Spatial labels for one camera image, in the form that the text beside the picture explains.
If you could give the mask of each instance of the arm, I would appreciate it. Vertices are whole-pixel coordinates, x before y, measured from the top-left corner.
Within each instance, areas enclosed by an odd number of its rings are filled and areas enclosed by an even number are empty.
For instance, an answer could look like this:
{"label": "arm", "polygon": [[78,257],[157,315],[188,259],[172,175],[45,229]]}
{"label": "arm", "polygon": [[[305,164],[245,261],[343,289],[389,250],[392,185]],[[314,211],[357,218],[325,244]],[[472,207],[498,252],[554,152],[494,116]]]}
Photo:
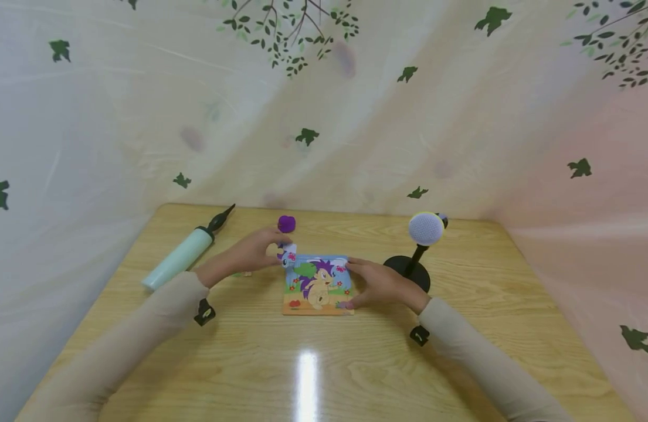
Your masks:
{"label": "arm", "polygon": [[544,387],[448,303],[430,298],[389,267],[350,258],[348,268],[367,281],[367,289],[352,299],[352,307],[378,300],[398,300],[407,305],[430,332],[436,351],[461,364],[507,421],[572,422]]}
{"label": "arm", "polygon": [[55,374],[22,421],[97,421],[110,396],[138,364],[193,321],[210,288],[235,272],[280,264],[276,257],[265,255],[267,245],[275,241],[291,243],[276,229],[259,230],[195,272],[174,277]]}

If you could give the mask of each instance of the cloth tent wall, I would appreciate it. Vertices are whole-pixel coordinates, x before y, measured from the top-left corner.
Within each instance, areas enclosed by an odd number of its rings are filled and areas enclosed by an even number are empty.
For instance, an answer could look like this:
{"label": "cloth tent wall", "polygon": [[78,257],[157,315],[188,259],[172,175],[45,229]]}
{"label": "cloth tent wall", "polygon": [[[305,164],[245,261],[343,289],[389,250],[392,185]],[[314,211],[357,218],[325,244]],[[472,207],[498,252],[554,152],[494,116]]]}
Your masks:
{"label": "cloth tent wall", "polygon": [[0,0],[0,421],[168,202],[495,219],[648,421],[648,0]]}

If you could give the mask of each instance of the tabletop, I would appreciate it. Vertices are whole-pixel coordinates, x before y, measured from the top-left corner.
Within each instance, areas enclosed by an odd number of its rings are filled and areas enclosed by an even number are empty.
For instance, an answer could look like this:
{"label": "tabletop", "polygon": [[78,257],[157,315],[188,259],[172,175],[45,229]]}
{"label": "tabletop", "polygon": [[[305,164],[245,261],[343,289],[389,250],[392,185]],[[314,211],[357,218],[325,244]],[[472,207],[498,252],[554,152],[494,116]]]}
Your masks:
{"label": "tabletop", "polygon": [[[160,207],[40,385],[140,306],[148,297],[140,281],[223,209]],[[200,259],[282,214],[297,219],[298,253],[383,262],[415,249],[407,217],[235,209]],[[500,225],[451,220],[421,263],[430,295],[460,311],[576,421],[633,420]],[[218,284],[209,294],[216,319],[191,321],[157,348],[101,421],[501,421],[462,368],[408,338],[417,319],[407,308],[284,316],[283,283],[275,267]]]}

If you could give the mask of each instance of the beige sleeve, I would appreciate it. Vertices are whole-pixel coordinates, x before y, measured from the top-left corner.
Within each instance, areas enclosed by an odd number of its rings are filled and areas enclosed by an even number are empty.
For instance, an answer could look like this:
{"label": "beige sleeve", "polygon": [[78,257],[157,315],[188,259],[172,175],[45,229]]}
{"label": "beige sleeve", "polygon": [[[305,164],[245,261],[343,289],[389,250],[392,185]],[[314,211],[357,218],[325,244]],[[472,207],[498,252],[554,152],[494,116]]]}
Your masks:
{"label": "beige sleeve", "polygon": [[132,370],[157,346],[193,323],[199,302],[208,294],[195,273],[174,277],[59,370],[21,420],[96,421]]}
{"label": "beige sleeve", "polygon": [[420,314],[429,343],[461,364],[510,422],[572,422],[544,387],[439,298]]}

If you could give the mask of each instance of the purple ball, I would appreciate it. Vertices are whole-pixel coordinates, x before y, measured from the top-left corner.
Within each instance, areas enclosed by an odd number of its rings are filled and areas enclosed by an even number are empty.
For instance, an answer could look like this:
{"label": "purple ball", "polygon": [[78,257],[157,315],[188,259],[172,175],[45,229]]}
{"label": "purple ball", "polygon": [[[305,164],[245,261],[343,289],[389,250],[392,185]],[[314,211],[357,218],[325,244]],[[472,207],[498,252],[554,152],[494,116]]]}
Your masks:
{"label": "purple ball", "polygon": [[277,223],[279,231],[282,233],[291,233],[296,229],[296,218],[291,215],[282,215]]}

